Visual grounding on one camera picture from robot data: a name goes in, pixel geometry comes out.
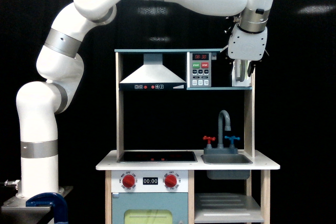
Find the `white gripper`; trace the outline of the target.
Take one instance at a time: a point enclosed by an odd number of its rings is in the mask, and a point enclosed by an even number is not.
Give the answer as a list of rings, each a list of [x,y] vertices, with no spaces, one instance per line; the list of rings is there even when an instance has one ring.
[[[263,57],[267,43],[267,27],[261,33],[247,33],[236,24],[228,42],[228,56],[230,59],[250,60],[247,74],[252,75],[256,61]]]

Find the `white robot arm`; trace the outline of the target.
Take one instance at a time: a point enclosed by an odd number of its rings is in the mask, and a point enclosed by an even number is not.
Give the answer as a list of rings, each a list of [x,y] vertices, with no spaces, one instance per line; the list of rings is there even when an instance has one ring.
[[[78,49],[93,28],[112,22],[121,0],[73,0],[55,18],[36,62],[44,81],[23,85],[16,96],[20,126],[20,195],[29,199],[56,193],[58,186],[58,130],[55,116],[69,107],[83,75]],[[238,15],[234,32],[243,36],[229,57],[259,60],[261,37],[273,0],[145,0],[177,3],[210,16]]]

